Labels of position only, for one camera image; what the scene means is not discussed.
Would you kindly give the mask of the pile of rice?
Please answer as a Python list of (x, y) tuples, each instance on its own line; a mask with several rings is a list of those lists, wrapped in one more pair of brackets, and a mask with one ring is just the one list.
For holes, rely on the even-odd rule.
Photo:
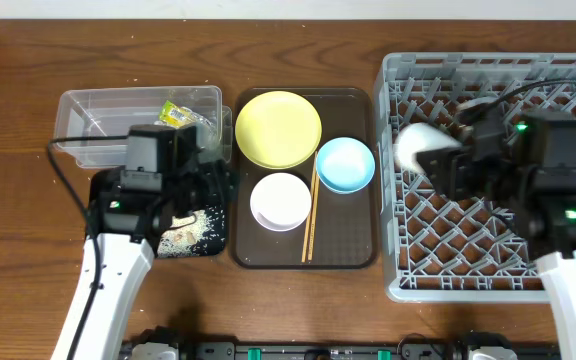
[(159, 258), (214, 256), (226, 245), (226, 214), (221, 207), (194, 211), (184, 218), (173, 218), (157, 250)]

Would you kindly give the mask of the white cup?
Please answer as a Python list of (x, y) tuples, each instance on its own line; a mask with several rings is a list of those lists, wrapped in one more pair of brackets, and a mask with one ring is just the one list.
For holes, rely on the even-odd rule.
[(424, 174), (416, 158), (418, 153), (461, 146), (458, 140), (426, 123), (413, 123), (397, 135), (393, 154), (396, 164), (402, 170)]

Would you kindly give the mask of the green snack wrapper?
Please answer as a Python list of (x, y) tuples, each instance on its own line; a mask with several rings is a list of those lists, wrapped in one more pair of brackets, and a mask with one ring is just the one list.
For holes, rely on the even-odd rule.
[(189, 124), (201, 124), (213, 131), (215, 125), (203, 115), (183, 106), (177, 106), (167, 100), (161, 108), (155, 125), (164, 125), (173, 128), (182, 128)]

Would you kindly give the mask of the white bowl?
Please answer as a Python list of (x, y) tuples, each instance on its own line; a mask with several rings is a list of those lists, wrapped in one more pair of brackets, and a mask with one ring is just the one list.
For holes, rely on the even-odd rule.
[(262, 178), (250, 195), (250, 211), (264, 228), (286, 232), (301, 225), (311, 209), (308, 186), (289, 173), (273, 173)]

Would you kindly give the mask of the light blue bowl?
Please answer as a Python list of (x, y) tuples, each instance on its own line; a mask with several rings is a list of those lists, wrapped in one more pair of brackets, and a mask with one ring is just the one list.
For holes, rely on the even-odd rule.
[(315, 169), (320, 181), (337, 194), (351, 194), (366, 187), (373, 179), (376, 163), (363, 142), (338, 137), (318, 151)]

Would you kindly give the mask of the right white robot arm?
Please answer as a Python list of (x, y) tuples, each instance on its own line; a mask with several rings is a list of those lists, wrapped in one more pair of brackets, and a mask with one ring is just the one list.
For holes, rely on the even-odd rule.
[(477, 104), (459, 117), (465, 135), (458, 139), (419, 124), (422, 146), (411, 153), (409, 167), (451, 200), (484, 198), (513, 213), (510, 229), (528, 243), (560, 354), (576, 359), (576, 119), (525, 111), (508, 144), (496, 105)]

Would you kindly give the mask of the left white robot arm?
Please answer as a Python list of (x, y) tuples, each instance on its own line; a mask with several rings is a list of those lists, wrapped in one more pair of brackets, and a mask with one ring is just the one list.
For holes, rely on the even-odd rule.
[(131, 126), (124, 165), (93, 176), (88, 201), (65, 187), (85, 222), (77, 287), (55, 359), (114, 359), (162, 235), (176, 218), (228, 209), (237, 177), (200, 141), (205, 126)]

